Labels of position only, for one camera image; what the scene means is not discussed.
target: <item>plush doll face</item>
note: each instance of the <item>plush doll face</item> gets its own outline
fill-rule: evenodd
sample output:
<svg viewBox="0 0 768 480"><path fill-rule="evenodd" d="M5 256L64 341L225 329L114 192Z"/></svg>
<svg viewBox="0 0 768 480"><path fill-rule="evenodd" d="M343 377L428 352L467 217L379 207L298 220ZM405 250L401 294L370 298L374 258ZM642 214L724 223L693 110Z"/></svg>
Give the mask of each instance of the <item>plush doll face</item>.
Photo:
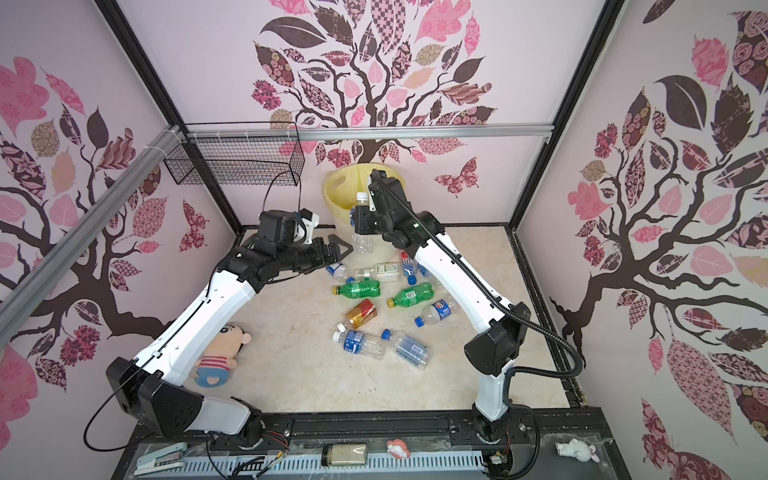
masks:
<svg viewBox="0 0 768 480"><path fill-rule="evenodd" d="M227 323L221 327L219 333L208 344L204 355L225 356L231 359L240 351L240 347L250 342L250 340L249 333L244 333L243 329L237 325Z"/></svg>

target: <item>butterfly decal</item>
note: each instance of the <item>butterfly decal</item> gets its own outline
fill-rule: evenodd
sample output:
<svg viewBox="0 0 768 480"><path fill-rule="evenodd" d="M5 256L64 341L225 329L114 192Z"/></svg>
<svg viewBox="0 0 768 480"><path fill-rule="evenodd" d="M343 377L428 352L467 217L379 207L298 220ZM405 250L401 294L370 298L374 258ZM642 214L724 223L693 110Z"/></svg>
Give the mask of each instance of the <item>butterfly decal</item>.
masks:
<svg viewBox="0 0 768 480"><path fill-rule="evenodd" d="M184 216L187 218L190 228L182 237L181 243L179 243L180 252L189 250L192 247L200 248L205 245L205 237L200 231L204 230L205 224L210 221L205 220L202 214L196 214L194 208L186 200L184 200Z"/></svg>
<svg viewBox="0 0 768 480"><path fill-rule="evenodd" d="M477 159L477 157L470 159L470 161L464 165L462 172L458 176L438 175L435 177L435 181L448 187L448 192L454 194L456 198L458 198L458 193L464 190L464 187L478 186L478 176L475 174L475 170L478 169Z"/></svg>

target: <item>beige floor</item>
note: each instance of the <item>beige floor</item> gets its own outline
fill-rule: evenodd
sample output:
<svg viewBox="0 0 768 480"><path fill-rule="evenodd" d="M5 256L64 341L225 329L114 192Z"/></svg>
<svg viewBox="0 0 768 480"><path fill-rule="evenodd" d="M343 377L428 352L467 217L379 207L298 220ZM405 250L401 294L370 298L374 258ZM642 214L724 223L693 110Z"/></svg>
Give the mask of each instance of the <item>beige floor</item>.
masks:
<svg viewBox="0 0 768 480"><path fill-rule="evenodd" d="M515 257L502 227L446 229L464 258L513 303L531 305ZM326 237L333 230L318 230ZM380 335L401 329L427 345L432 360L416 369L387 352L381 360L345 352L331 340L335 325L359 300L331 295L336 285L319 270L295 280L267 286L233 317L253 335L237 356L239 366L230 381L192 390L244 399L264 412L338 412L381 410L469 409L475 399L479 373L464 356L464 344L475 331L463 313L417 329L413 319L423 305L389 309L386 298L406 286L383 283L373 299L379 315L360 328ZM553 369L544 337L529 332L518 365ZM568 407L556 379L519 375L510 396L531 407Z"/></svg>

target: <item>white rabbit figurine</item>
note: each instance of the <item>white rabbit figurine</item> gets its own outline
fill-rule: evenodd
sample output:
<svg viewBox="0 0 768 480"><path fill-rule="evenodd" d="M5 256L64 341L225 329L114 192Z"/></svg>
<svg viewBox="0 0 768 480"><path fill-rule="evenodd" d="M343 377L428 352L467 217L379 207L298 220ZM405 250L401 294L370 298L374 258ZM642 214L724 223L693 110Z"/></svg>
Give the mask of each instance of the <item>white rabbit figurine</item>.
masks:
<svg viewBox="0 0 768 480"><path fill-rule="evenodd" d="M573 457L579 462L589 462L590 458L596 462L600 462L597 455L594 454L594 445L587 445L579 439L572 439L568 443L555 443L555 447L558 449L558 455L561 457Z"/></svg>

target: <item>wire mesh basket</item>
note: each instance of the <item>wire mesh basket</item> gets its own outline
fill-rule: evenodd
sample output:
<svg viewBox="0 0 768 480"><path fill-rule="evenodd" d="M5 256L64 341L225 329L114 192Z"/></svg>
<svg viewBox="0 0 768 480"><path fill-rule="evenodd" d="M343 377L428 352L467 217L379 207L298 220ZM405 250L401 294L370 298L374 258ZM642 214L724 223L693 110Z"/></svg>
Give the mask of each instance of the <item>wire mesh basket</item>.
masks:
<svg viewBox="0 0 768 480"><path fill-rule="evenodd" d="M203 177L193 162L202 160L220 185L296 186L304 168L304 152L296 123L248 123L269 124L273 130L269 134L261 130L245 135L239 131L187 135L187 141L165 158L165 166L176 183L203 184Z"/></svg>

